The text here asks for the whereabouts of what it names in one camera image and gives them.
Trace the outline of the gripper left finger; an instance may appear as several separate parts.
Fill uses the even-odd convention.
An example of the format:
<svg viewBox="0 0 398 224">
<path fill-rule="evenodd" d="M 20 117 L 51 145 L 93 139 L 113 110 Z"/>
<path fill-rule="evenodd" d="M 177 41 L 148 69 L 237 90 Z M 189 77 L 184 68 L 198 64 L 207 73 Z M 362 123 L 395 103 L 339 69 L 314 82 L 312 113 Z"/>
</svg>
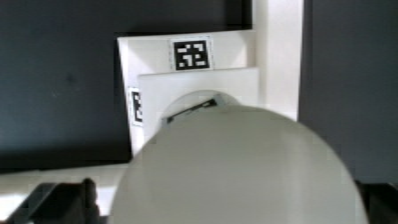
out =
<svg viewBox="0 0 398 224">
<path fill-rule="evenodd" d="M 99 224 L 95 183 L 40 183 L 3 224 Z"/>
</svg>

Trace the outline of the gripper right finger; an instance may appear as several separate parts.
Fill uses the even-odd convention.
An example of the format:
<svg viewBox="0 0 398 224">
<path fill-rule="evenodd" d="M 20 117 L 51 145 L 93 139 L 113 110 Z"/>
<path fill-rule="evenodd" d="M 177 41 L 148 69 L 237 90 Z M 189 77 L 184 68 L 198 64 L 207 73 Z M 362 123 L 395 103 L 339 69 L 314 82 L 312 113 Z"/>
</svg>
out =
<svg viewBox="0 0 398 224">
<path fill-rule="evenodd" d="M 398 224 L 398 184 L 355 182 L 369 224 Z"/>
</svg>

